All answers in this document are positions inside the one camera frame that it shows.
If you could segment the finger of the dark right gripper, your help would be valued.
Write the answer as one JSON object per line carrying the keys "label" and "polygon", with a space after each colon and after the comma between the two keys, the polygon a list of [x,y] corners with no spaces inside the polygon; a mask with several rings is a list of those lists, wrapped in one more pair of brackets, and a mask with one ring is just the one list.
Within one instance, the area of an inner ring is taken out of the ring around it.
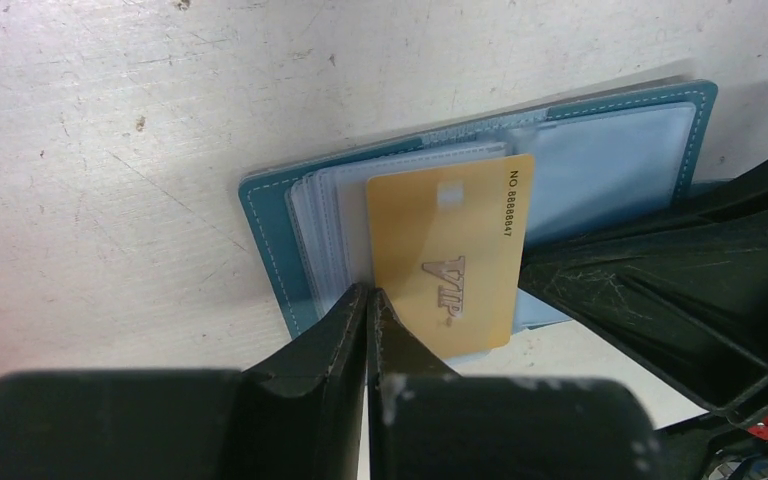
{"label": "finger of the dark right gripper", "polygon": [[699,406],[768,410],[768,160],[662,212],[527,251],[519,285]]}

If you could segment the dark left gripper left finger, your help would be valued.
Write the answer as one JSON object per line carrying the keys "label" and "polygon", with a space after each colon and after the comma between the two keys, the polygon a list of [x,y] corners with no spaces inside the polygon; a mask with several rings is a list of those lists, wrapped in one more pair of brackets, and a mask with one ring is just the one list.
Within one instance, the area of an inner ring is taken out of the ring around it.
{"label": "dark left gripper left finger", "polygon": [[353,479],[368,290],[245,369],[0,378],[0,479]]}

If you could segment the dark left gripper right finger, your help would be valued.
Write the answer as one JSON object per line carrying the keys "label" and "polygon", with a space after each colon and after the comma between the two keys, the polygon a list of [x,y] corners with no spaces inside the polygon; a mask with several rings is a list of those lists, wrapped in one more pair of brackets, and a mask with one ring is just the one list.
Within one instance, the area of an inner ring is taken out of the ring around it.
{"label": "dark left gripper right finger", "polygon": [[659,479],[661,445],[622,384],[593,378],[463,376],[399,318],[367,305],[374,479]]}

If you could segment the blue leather card holder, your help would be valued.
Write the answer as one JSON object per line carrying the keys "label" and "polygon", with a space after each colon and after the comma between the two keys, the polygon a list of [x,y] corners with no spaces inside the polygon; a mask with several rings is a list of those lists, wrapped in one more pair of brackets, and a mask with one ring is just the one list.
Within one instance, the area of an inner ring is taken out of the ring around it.
{"label": "blue leather card holder", "polygon": [[[292,337],[353,284],[374,281],[366,184],[416,170],[530,154],[523,251],[663,210],[693,177],[718,94],[666,80],[405,135],[244,178],[238,189]],[[512,335],[566,320],[518,284]]]}

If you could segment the gold VIP card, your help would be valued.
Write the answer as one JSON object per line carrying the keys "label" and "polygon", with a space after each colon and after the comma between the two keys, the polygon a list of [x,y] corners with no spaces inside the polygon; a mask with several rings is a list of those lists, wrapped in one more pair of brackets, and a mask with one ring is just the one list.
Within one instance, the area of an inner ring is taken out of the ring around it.
{"label": "gold VIP card", "polygon": [[443,359],[510,340],[535,168],[521,154],[366,184],[375,284]]}

